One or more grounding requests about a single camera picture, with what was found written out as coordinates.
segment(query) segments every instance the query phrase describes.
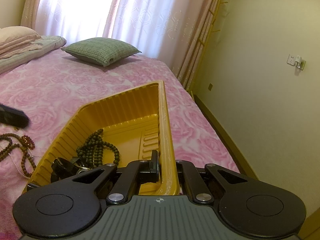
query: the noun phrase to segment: pink bedspread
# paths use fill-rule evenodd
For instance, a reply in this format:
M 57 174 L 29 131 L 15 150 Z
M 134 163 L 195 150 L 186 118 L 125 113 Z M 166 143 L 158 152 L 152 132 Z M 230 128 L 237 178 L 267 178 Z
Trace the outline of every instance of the pink bedspread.
M 107 68 L 85 64 L 60 49 L 0 76 L 0 102 L 23 110 L 31 119 L 27 134 L 36 144 L 37 164 L 65 123 L 82 105 L 111 94 L 164 80 L 176 159 L 195 166 L 216 163 L 238 172 L 219 137 L 169 68 L 160 61 L 131 56 Z M 0 134 L 14 132 L 0 127 Z M 20 167 L 21 152 L 12 153 Z M 10 157 L 0 162 L 0 240 L 17 239 L 20 232 L 12 217 L 12 204 L 27 180 Z

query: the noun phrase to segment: yellow plastic tray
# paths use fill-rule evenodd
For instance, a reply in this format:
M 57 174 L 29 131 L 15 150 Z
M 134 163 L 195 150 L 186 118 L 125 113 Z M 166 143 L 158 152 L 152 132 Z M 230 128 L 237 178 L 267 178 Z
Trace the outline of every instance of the yellow plastic tray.
M 57 157 L 70 160 L 76 156 L 76 148 L 100 128 L 103 128 L 103 140 L 115 145 L 120 152 L 119 167 L 125 167 L 134 160 L 151 159 L 151 151 L 159 151 L 160 180 L 143 184 L 141 195 L 179 193 L 163 81 L 135 87 L 82 106 L 53 141 L 29 182 L 40 186 L 49 184 L 53 160 Z M 103 164 L 113 160 L 113 152 L 105 149 Z

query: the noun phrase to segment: pink curtain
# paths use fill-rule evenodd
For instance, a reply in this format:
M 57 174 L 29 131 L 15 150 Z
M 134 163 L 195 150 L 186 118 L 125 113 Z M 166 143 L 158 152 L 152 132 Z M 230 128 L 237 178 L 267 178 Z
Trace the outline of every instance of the pink curtain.
M 26 0 L 23 8 L 21 26 L 35 28 L 36 16 L 40 0 Z
M 212 20 L 214 15 L 211 12 L 214 12 L 217 6 L 218 0 L 204 1 L 197 23 L 198 27 L 194 30 L 194 35 L 190 41 L 188 50 L 184 55 L 183 62 L 182 64 L 173 65 L 172 72 L 186 90 L 189 90 L 198 70 L 204 43 L 209 38 L 210 25 L 213 23 Z

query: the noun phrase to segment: baseboard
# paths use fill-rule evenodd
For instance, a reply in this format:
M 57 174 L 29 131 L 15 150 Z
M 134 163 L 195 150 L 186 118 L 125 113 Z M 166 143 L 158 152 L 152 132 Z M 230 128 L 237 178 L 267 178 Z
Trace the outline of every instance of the baseboard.
M 209 121 L 211 126 L 217 132 L 219 138 L 221 139 L 221 141 L 229 151 L 239 171 L 242 174 L 245 174 L 253 179 L 258 179 L 257 175 L 255 174 L 255 172 L 247 162 L 246 158 L 240 152 L 240 150 L 235 145 L 235 143 L 230 138 L 230 136 L 225 131 L 225 129 L 221 126 L 219 121 L 210 112 L 210 110 L 206 107 L 206 105 L 199 99 L 199 97 L 197 97 L 197 95 L 194 95 L 194 98 L 201 112 L 204 114 L 204 116 Z M 312 215 L 306 218 L 299 232 L 299 237 L 301 237 L 301 239 L 303 240 L 319 240 L 320 239 L 320 208 L 317 209 Z
M 305 240 L 320 239 L 320 208 L 306 218 L 300 229 L 299 236 Z
M 227 148 L 228 152 L 230 153 L 231 157 L 235 161 L 239 171 L 247 175 L 253 179 L 258 179 L 257 175 L 249 165 L 246 158 L 243 156 L 243 154 L 240 152 L 239 148 L 235 145 L 233 140 L 230 138 L 228 133 L 225 131 L 225 129 L 221 126 L 219 121 L 215 118 L 215 116 L 210 112 L 210 110 L 206 107 L 206 105 L 197 97 L 197 95 L 194 95 L 195 102 L 200 108 L 201 112 L 204 114 L 206 119 L 209 121 L 213 129 L 216 131 L 217 135 Z

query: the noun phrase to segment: round black pad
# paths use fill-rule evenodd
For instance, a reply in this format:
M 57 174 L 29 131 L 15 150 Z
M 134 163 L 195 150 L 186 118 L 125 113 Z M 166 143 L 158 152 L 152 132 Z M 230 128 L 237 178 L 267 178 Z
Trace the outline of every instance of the round black pad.
M 62 194 L 43 196 L 36 203 L 36 208 L 44 215 L 57 216 L 68 212 L 73 206 L 72 198 Z
M 73 235 L 92 225 L 100 209 L 90 184 L 70 185 L 61 180 L 21 195 L 13 205 L 12 214 L 24 233 L 57 238 Z
M 256 180 L 228 187 L 218 209 L 222 219 L 238 233 L 262 238 L 298 232 L 306 212 L 296 195 Z
M 276 197 L 257 195 L 247 200 L 247 208 L 256 215 L 270 217 L 279 214 L 283 210 L 283 204 Z

